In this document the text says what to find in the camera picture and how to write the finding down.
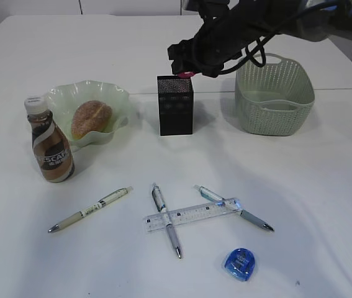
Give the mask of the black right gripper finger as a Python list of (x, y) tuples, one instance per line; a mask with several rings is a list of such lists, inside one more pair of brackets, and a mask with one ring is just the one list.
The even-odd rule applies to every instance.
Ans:
[(187, 71), (194, 72), (194, 65), (188, 61), (184, 61), (183, 59), (175, 59), (171, 63), (171, 71), (174, 75), (178, 75), (179, 73)]
[(191, 71), (194, 74), (202, 74), (210, 78), (217, 78), (221, 75), (222, 70), (224, 69), (224, 64), (219, 65), (204, 65), (199, 66), (197, 64), (192, 64)]

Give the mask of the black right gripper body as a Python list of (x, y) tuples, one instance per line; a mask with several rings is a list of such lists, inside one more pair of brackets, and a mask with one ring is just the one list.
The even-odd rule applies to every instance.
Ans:
[(199, 66), (232, 60), (256, 40), (256, 6), (235, 6), (222, 16), (206, 20), (195, 36), (168, 48), (169, 60), (183, 59)]

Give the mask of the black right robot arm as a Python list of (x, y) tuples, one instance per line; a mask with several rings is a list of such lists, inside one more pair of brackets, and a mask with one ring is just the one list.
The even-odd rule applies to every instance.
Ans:
[(183, 1), (199, 13), (203, 24), (189, 40), (168, 47), (174, 75), (211, 78), (226, 75), (247, 62), (262, 68), (264, 46), (284, 34), (310, 42), (329, 35), (352, 40), (352, 1), (244, 0)]

